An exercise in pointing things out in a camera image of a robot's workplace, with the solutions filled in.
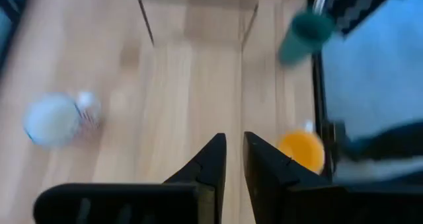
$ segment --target paper cup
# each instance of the paper cup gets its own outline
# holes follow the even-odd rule
[[[30,106],[24,130],[32,142],[45,147],[69,143],[78,133],[81,114],[75,101],[66,94],[49,94]]]
[[[281,64],[293,64],[319,51],[334,30],[333,21],[311,11],[297,14],[286,32],[278,50]]]

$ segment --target blue surface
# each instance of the blue surface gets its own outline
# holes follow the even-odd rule
[[[423,119],[423,0],[388,0],[346,40],[334,35],[323,69],[329,119],[353,140]]]

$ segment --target green cup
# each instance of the green cup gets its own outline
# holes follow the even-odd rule
[[[334,30],[332,19],[311,11],[297,14],[279,47],[278,59],[281,64],[293,64],[306,55],[319,51]]]

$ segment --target orange ball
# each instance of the orange ball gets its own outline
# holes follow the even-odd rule
[[[325,164],[323,142],[314,133],[295,131],[285,135],[278,149],[303,167],[320,174]]]

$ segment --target wooden floor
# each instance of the wooden floor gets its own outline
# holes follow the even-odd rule
[[[275,144],[312,120],[309,59],[282,69],[276,48],[305,0],[259,0],[252,10],[146,0],[30,0],[0,87],[0,223],[31,223],[43,190],[64,182],[162,182],[217,132],[227,136],[223,223],[254,223],[241,142]],[[61,149],[33,145],[24,112],[43,94],[96,92],[102,134]]]

